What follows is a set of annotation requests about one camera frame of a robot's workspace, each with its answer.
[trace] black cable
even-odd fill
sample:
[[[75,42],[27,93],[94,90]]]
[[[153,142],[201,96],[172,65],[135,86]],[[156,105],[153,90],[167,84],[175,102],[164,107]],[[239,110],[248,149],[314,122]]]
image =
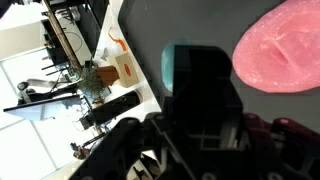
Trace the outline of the black cable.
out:
[[[78,52],[81,48],[82,48],[82,39],[81,39],[81,37],[78,35],[78,34],[76,34],[76,33],[74,33],[74,32],[64,32],[65,34],[67,34],[67,33],[69,33],[69,34],[74,34],[74,35],[76,35],[76,36],[78,36],[78,38],[80,39],[80,46],[79,46],[79,48],[77,49],[77,50],[74,50],[74,55],[75,55],[75,53],[76,52]]]
[[[97,140],[103,138],[105,135],[106,135],[106,133],[99,134],[98,136],[96,136],[96,137],[90,139],[89,141],[83,143],[82,147],[84,148],[84,147],[88,146],[91,143],[97,142]]]
[[[69,59],[69,57],[70,57],[71,55],[75,55],[75,56],[76,56],[76,52],[78,52],[78,51],[82,48],[83,40],[81,39],[81,37],[80,37],[78,34],[76,34],[76,33],[74,33],[74,32],[63,32],[63,33],[60,33],[60,34],[56,34],[56,35],[54,35],[53,37],[58,37],[58,36],[61,36],[62,34],[67,34],[67,33],[69,33],[69,34],[74,34],[74,35],[76,35],[76,36],[80,39],[80,46],[79,46],[79,48],[77,48],[77,50],[74,50],[72,54],[67,55],[67,58]]]
[[[56,83],[53,85],[53,87],[51,88],[51,90],[48,92],[48,96],[52,93],[52,91],[53,91],[53,90],[57,87],[57,85],[59,84],[59,79],[60,79],[61,74],[62,74],[62,71],[60,72]]]
[[[63,18],[65,18],[65,19],[68,20],[68,21],[71,21],[71,19],[69,19],[68,17],[63,17]]]

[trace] pink object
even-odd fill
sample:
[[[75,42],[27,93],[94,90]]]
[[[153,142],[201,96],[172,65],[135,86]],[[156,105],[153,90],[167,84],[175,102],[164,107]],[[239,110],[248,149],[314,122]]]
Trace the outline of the pink object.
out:
[[[265,92],[320,86],[320,0],[288,0],[264,15],[238,43],[233,66]]]
[[[281,122],[281,124],[288,124],[289,120],[288,119],[281,119],[280,122]]]

